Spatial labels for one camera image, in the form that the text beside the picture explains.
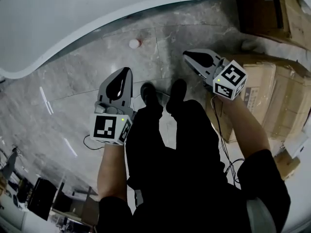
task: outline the white bottle cap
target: white bottle cap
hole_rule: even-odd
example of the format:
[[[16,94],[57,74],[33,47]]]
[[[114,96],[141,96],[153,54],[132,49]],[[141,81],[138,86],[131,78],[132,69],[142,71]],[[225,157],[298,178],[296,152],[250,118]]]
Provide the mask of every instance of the white bottle cap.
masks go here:
[[[136,40],[136,39],[130,40],[130,44],[129,44],[130,48],[137,49],[140,47],[140,45],[141,45],[141,42],[139,40]]]

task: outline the black shoe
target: black shoe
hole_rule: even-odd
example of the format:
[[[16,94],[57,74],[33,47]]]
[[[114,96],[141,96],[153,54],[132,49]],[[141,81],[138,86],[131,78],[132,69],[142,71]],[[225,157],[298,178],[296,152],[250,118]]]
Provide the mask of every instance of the black shoe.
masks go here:
[[[140,95],[146,106],[159,105],[156,89],[151,83],[145,83],[140,89]]]
[[[184,101],[187,91],[187,83],[184,80],[177,80],[171,88],[171,98],[166,105],[166,111],[170,114],[178,109],[179,105]]]

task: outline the forearm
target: forearm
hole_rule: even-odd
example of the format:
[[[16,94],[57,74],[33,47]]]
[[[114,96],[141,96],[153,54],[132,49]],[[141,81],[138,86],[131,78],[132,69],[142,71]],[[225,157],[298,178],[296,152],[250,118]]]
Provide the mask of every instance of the forearm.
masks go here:
[[[105,145],[97,187],[100,199],[114,196],[127,201],[124,146]]]
[[[232,102],[224,101],[224,107],[245,158],[263,149],[270,150],[266,132],[240,97]]]

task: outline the black shirt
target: black shirt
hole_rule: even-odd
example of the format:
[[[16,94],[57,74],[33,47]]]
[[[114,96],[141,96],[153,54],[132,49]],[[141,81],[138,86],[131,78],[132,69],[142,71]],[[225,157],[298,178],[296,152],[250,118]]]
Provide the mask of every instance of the black shirt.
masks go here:
[[[125,201],[103,198],[96,230],[250,232],[246,202],[259,198],[269,210],[276,231],[281,232],[290,197],[271,152],[261,150],[248,157],[238,178],[241,190],[212,173],[206,179],[195,180],[200,182],[195,188],[191,181],[191,185],[180,182],[176,189],[161,187],[153,195],[148,194],[149,199],[144,199],[134,215]]]

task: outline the floor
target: floor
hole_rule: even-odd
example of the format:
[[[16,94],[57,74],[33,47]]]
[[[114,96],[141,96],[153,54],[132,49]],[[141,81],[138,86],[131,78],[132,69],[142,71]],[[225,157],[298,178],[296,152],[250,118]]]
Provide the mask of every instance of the floor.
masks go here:
[[[142,46],[129,48],[131,39],[140,39]],[[179,77],[188,83],[186,99],[198,100],[204,106],[206,91],[182,61],[182,52],[193,48],[240,52],[246,39],[253,41],[259,52],[298,60],[311,70],[309,52],[240,33],[235,0],[161,6],[105,25],[59,52],[31,75],[0,84],[0,148],[9,154],[13,144],[19,147],[24,157],[18,159],[16,170],[32,183],[43,177],[58,186],[65,179],[68,190],[86,191],[92,186],[96,191],[104,150],[89,150],[83,138],[88,135],[89,115],[105,78],[121,67],[132,69],[135,110],[143,105],[139,89],[145,81],[169,92]],[[40,87],[51,104],[51,115]],[[160,131],[165,144],[174,148],[176,122],[166,112]],[[101,146],[90,139],[86,143],[92,148]],[[237,145],[229,148],[232,159],[241,156]]]

